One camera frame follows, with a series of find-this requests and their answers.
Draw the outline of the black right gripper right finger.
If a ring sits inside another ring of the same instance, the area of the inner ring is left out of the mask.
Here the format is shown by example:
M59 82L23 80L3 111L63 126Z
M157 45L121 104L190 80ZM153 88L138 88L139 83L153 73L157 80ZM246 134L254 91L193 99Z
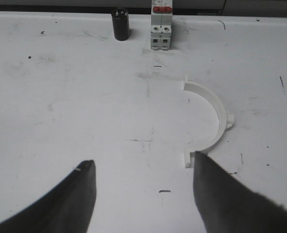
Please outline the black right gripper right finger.
M195 153L193 191L208 233L287 233L287 210Z

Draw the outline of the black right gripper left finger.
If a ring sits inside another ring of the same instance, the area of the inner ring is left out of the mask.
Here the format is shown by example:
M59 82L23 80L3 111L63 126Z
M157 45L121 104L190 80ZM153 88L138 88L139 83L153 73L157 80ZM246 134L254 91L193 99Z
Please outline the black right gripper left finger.
M85 233L96 202L96 166L78 164L32 205L0 223L0 233Z

